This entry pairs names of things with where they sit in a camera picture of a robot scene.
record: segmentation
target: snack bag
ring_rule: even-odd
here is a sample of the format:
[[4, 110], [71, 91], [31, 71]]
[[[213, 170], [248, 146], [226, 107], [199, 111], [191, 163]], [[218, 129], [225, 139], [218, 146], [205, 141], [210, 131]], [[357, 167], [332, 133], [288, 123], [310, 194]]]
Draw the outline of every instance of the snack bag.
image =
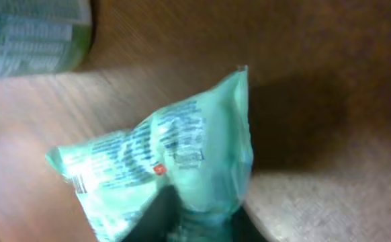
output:
[[73, 183], [97, 238], [124, 238], [159, 190], [175, 186], [179, 226], [170, 241], [231, 241], [253, 152], [247, 67], [213, 89], [161, 108], [134, 130], [53, 148], [46, 158]]

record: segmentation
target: red logo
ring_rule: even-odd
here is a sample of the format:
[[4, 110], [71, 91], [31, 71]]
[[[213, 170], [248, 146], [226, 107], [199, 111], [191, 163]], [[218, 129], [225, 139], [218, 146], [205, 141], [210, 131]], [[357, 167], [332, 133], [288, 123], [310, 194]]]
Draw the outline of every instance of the red logo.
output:
[[160, 164], [160, 165], [154, 166], [154, 171], [157, 175], [162, 175], [167, 170], [166, 170], [166, 167], [164, 167], [164, 165]]

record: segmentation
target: wood grain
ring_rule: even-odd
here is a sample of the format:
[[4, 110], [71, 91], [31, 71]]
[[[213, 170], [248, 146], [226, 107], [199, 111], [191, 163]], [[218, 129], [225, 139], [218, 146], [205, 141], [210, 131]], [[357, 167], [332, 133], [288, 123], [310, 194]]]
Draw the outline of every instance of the wood grain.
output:
[[76, 73], [0, 81], [0, 241], [95, 241], [54, 145], [248, 64], [247, 208], [278, 241], [391, 241], [391, 1], [104, 0]]

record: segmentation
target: bottle label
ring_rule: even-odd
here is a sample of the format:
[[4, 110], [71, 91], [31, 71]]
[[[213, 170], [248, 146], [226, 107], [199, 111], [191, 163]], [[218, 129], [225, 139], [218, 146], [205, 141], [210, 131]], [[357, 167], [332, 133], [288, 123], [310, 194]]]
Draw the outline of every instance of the bottle label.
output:
[[66, 69], [75, 28], [90, 23], [87, 0], [0, 0], [0, 77]]

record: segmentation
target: nutrition label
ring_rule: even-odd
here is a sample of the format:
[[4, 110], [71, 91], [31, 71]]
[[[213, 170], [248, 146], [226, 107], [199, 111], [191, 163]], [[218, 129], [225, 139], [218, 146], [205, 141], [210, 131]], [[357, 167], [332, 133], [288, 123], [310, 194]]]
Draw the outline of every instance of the nutrition label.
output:
[[0, 14], [0, 77], [54, 71], [71, 40], [70, 24]]
[[0, 77], [74, 68], [90, 31], [89, 0], [0, 0]]
[[0, 13], [41, 19], [79, 21], [83, 17], [81, 3], [79, 0], [0, 0]]

